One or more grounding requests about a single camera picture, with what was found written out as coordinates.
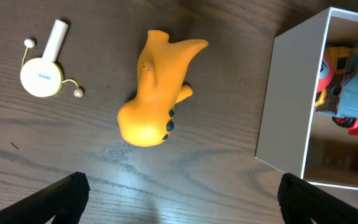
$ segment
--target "wood grain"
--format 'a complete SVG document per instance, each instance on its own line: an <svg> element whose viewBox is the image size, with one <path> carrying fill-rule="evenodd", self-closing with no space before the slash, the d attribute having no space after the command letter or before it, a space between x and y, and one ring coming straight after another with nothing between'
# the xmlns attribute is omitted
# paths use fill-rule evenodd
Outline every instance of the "wood grain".
<svg viewBox="0 0 358 224"><path fill-rule="evenodd" d="M356 0L0 0L0 209L80 171L91 187L82 223L282 223L282 174L254 159L273 38L329 6L358 11ZM35 98L19 80L23 40L41 55L62 17L58 61L85 96L66 84ZM173 134L138 148L116 116L149 29L209 47L190 63L195 93L175 108ZM358 208L358 192L323 189Z"/></svg>

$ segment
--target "white box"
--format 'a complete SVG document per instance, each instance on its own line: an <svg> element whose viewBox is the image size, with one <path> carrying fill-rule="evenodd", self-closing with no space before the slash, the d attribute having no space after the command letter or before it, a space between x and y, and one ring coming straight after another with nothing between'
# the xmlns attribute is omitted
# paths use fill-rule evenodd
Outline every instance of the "white box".
<svg viewBox="0 0 358 224"><path fill-rule="evenodd" d="M326 43L358 47L358 13L330 7L274 39L256 158L312 184L358 190L358 137L314 112Z"/></svg>

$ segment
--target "yellow string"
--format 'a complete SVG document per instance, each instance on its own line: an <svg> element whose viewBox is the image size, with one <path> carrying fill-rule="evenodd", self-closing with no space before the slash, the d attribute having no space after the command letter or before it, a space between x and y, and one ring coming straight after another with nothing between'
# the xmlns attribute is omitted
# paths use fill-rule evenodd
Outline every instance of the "yellow string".
<svg viewBox="0 0 358 224"><path fill-rule="evenodd" d="M62 81L62 83L65 83L65 82L72 82L72 83L74 83L74 84L77 86L77 88L80 88L80 86L78 85L78 83L77 83L75 80L66 79L66 80Z"/></svg>
<svg viewBox="0 0 358 224"><path fill-rule="evenodd" d="M26 47L25 48L25 52L24 52L24 56L23 56L23 60L22 60L22 67L24 66L24 60L25 60L25 56L27 56L27 52L29 51L29 48Z"/></svg>

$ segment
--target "orange toy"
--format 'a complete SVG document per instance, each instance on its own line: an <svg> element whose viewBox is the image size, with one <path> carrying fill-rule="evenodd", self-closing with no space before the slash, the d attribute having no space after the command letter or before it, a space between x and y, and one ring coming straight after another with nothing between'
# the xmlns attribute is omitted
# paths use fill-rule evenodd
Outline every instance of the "orange toy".
<svg viewBox="0 0 358 224"><path fill-rule="evenodd" d="M193 94L182 85L188 64L205 40L168 43L169 35L150 30L137 62L137 95L118 112L122 137L136 146L155 146L173 129L173 107Z"/></svg>

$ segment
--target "black spot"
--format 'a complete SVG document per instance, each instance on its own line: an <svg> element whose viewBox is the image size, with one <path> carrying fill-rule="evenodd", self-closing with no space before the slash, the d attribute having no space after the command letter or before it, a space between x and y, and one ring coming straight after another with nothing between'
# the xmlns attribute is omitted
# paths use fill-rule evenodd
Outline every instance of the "black spot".
<svg viewBox="0 0 358 224"><path fill-rule="evenodd" d="M173 121L168 121L167 123L167 131L172 131L173 130Z"/></svg>

